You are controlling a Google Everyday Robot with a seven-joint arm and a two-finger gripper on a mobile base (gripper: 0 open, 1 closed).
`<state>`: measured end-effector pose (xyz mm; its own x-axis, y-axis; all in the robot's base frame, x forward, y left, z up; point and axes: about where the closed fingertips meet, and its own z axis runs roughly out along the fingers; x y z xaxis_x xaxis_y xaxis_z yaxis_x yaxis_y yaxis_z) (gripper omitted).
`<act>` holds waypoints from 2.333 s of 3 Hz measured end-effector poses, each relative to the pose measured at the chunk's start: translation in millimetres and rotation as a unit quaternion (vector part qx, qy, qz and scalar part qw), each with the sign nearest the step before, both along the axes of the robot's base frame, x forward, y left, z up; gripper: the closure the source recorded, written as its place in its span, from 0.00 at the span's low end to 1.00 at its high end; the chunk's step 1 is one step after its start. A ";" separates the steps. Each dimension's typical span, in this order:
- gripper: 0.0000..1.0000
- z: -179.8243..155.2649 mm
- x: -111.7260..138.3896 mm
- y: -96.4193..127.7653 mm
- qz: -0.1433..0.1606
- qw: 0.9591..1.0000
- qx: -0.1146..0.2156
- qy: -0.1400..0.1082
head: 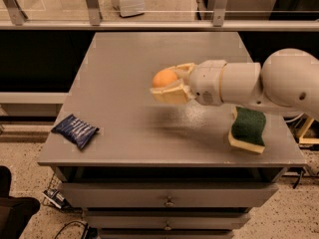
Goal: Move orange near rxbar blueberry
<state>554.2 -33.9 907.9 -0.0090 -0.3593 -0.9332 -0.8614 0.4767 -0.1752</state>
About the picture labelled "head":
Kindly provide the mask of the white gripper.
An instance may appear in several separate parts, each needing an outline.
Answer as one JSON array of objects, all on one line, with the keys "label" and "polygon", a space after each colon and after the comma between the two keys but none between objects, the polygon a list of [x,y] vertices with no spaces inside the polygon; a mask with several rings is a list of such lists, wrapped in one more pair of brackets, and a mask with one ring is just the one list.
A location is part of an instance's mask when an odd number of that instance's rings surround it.
[{"label": "white gripper", "polygon": [[165,87],[151,88],[151,94],[161,104],[184,105],[195,98],[203,106],[221,106],[221,73],[225,66],[224,60],[208,60],[196,66],[186,63],[169,67],[177,80]]}]

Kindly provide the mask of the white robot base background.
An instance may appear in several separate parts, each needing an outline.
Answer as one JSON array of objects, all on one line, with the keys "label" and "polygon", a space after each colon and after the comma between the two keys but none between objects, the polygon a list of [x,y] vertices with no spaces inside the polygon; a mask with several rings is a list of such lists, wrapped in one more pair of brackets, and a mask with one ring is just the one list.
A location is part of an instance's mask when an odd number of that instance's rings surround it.
[{"label": "white robot base background", "polygon": [[112,0],[112,6],[123,18],[142,15],[145,12],[145,0]]}]

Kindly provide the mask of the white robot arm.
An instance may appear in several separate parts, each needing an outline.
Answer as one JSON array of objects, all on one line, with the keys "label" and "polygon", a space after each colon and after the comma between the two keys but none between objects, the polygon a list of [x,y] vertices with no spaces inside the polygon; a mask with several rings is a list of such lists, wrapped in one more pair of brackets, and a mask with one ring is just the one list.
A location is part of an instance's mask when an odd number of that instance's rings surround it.
[{"label": "white robot arm", "polygon": [[234,104],[283,116],[301,112],[319,120],[319,61],[304,51],[283,49],[262,64],[182,64],[157,72],[151,93],[162,104],[195,100],[203,106]]}]

